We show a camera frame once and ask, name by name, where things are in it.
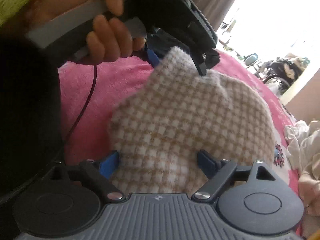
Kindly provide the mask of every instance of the person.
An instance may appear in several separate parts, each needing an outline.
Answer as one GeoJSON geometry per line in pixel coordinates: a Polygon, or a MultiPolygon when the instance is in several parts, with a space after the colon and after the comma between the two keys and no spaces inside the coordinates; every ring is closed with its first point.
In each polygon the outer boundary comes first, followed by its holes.
{"type": "MultiPolygon", "coordinates": [[[[25,34],[86,1],[0,0],[0,196],[35,176],[62,145],[58,72],[25,34]]],[[[128,57],[145,43],[116,17],[125,0],[105,2],[115,17],[94,18],[88,65],[128,57]]]]}

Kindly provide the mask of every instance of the pink blanket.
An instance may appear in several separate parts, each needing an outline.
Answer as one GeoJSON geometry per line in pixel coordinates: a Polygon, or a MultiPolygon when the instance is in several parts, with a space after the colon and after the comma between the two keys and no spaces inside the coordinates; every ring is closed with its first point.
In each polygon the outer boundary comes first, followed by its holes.
{"type": "MultiPolygon", "coordinates": [[[[247,83],[268,104],[277,138],[272,168],[297,193],[298,174],[291,170],[284,155],[287,142],[283,131],[285,125],[292,125],[290,114],[260,80],[228,54],[220,52],[220,62],[214,69],[247,83]]],[[[112,109],[139,89],[152,70],[148,63],[137,57],[121,58],[114,63],[98,66],[97,84],[92,99],[65,148],[65,160],[68,164],[76,164],[89,158],[100,159],[108,154],[111,149],[107,127],[112,109]]],[[[65,136],[88,96],[92,85],[93,67],[68,62],[60,68],[59,73],[62,134],[65,136]]]]}

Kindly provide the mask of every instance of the checkered cloth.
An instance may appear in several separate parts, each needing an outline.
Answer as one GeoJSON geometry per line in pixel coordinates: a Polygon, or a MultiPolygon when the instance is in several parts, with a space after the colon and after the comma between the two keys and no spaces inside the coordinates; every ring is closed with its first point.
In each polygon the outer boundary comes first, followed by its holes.
{"type": "Polygon", "coordinates": [[[273,124],[263,99],[214,70],[200,77],[177,47],[114,112],[111,130],[121,161],[111,181],[125,194],[194,193],[207,181],[196,162],[200,149],[243,165],[274,158],[273,124]]]}

